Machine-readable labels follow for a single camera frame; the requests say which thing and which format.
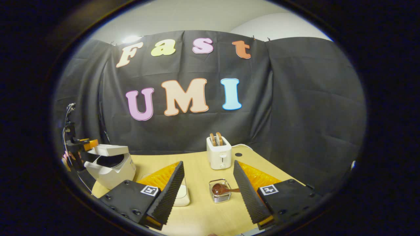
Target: blue letter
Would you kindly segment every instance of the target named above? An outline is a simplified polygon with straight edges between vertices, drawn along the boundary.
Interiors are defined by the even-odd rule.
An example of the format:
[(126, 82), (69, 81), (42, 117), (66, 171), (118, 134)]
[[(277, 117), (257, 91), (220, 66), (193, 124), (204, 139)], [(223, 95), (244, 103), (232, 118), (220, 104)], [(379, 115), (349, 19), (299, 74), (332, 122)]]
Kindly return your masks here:
[(223, 109), (225, 110), (237, 110), (242, 107), (242, 104), (238, 101), (238, 89), (237, 85), (239, 84), (238, 79), (222, 79), (220, 83), (225, 87), (225, 104), (223, 104)]

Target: screw hole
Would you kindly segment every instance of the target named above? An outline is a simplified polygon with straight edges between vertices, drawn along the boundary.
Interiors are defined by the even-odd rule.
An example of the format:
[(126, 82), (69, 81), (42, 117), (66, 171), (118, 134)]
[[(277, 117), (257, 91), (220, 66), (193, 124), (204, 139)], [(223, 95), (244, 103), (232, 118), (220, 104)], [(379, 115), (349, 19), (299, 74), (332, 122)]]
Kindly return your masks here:
[(141, 212), (139, 210), (136, 210), (136, 209), (133, 210), (133, 213), (136, 214), (136, 215), (140, 215), (141, 214)]

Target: white appliance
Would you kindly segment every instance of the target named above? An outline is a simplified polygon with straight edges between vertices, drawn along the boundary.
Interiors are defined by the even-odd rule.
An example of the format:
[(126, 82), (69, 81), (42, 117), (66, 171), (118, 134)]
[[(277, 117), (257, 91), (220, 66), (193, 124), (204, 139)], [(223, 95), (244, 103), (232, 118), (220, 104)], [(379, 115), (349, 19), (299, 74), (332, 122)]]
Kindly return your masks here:
[(136, 165), (127, 146), (100, 144), (88, 153), (100, 155), (94, 162), (86, 161), (84, 166), (93, 178), (107, 189), (113, 189), (124, 180), (133, 180)]
[(223, 136), (219, 135), (220, 133), (216, 135), (216, 142), (214, 142), (212, 134), (206, 139), (207, 157), (213, 170), (229, 168), (232, 161), (232, 146)]

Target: orange letter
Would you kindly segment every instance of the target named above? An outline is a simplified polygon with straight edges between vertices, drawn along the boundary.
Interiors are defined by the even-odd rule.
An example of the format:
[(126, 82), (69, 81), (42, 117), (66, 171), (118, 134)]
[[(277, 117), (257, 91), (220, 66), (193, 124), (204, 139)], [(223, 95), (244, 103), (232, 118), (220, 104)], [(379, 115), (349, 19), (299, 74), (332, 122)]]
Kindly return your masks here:
[(175, 108), (175, 102), (185, 113), (188, 111), (189, 104), (192, 100), (191, 112), (205, 112), (209, 109), (206, 105), (204, 95), (204, 86), (207, 80), (203, 78), (193, 79), (188, 86), (186, 92), (176, 80), (168, 80), (162, 83), (162, 87), (166, 90), (166, 111), (165, 115), (176, 115), (179, 110)]
[(236, 46), (236, 54), (240, 58), (243, 58), (243, 59), (250, 59), (251, 58), (251, 54), (248, 54), (245, 51), (245, 48), (249, 49), (249, 45), (245, 44), (244, 41), (242, 41), (242, 40), (241, 41), (234, 41), (232, 44)]
[(139, 42), (123, 48), (123, 54), (121, 55), (120, 62), (118, 62), (116, 68), (128, 65), (130, 63), (129, 57), (133, 58), (137, 52), (137, 48), (141, 48), (142, 46), (143, 42)]

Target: white wall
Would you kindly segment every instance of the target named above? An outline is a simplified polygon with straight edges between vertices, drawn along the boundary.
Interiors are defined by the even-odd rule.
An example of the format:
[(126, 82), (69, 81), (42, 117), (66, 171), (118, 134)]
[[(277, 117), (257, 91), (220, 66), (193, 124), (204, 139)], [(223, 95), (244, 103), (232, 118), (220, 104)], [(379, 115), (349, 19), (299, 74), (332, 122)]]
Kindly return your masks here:
[(275, 13), (257, 17), (230, 31), (262, 41), (290, 37), (316, 37), (332, 41), (323, 32), (292, 13)]

